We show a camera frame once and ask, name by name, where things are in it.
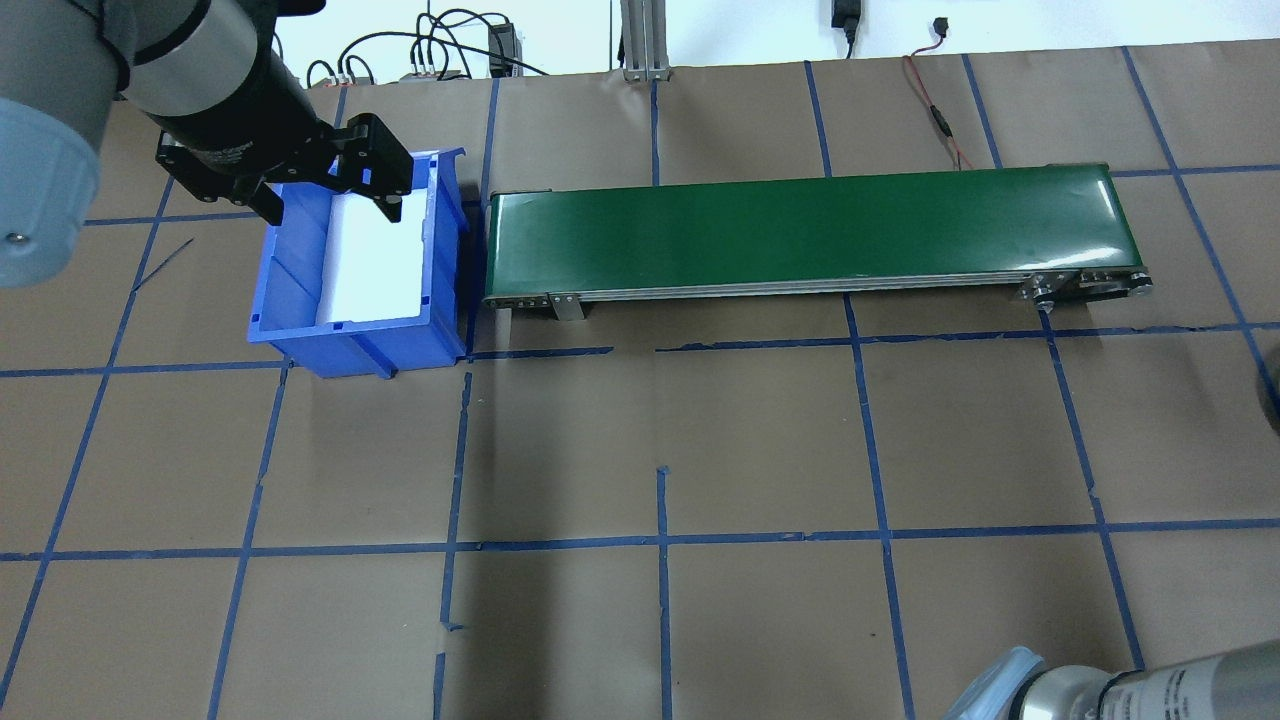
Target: white paper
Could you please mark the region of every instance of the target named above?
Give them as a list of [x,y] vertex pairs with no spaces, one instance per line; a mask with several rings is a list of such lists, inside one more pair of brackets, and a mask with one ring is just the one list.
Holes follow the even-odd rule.
[[316,324],[419,315],[426,195],[406,196],[398,223],[367,197],[334,196]]

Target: robotic arm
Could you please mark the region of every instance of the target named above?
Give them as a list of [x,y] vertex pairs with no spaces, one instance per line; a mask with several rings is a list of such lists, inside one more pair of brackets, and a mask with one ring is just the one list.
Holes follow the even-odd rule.
[[412,158],[372,114],[316,118],[271,51],[279,15],[324,0],[4,0],[0,27],[0,287],[70,260],[99,187],[97,151],[122,92],[163,128],[161,164],[205,202],[279,224],[268,183],[312,182],[399,220]]

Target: white wall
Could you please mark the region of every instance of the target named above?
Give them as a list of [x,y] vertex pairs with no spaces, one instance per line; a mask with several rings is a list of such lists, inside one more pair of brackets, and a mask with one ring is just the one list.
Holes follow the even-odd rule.
[[[431,5],[435,13],[452,6],[507,13],[522,36],[525,61],[549,73],[613,67],[617,0],[477,0],[470,5],[434,0]],[[951,22],[941,50],[947,53],[1280,37],[1280,0],[863,0],[863,5],[858,58],[901,55],[931,44],[929,26],[937,15]],[[311,60],[333,63],[361,35],[412,31],[413,18],[426,6],[425,0],[329,0],[319,15],[280,20],[285,60],[301,77]],[[831,0],[668,0],[668,54],[676,67],[844,58],[844,33],[827,27],[829,19]],[[480,26],[456,32],[462,44],[488,47]],[[411,42],[372,40],[357,54],[385,82],[410,70]],[[472,58],[476,74],[484,74],[485,59]]]

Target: green conveyor belt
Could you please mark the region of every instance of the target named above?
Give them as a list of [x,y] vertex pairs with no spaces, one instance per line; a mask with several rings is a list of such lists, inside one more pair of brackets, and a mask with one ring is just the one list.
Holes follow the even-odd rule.
[[497,195],[488,269],[492,306],[1144,272],[1106,165]]

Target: blue plastic bin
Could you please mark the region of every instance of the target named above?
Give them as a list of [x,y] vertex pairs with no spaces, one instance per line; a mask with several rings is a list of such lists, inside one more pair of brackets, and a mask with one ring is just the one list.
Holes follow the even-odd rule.
[[428,193],[422,222],[422,292],[417,316],[316,323],[329,218],[337,193],[285,184],[284,223],[266,231],[248,341],[270,343],[321,378],[453,365],[465,354],[457,331],[458,238],[467,229],[454,161],[461,147],[413,152],[413,190]]

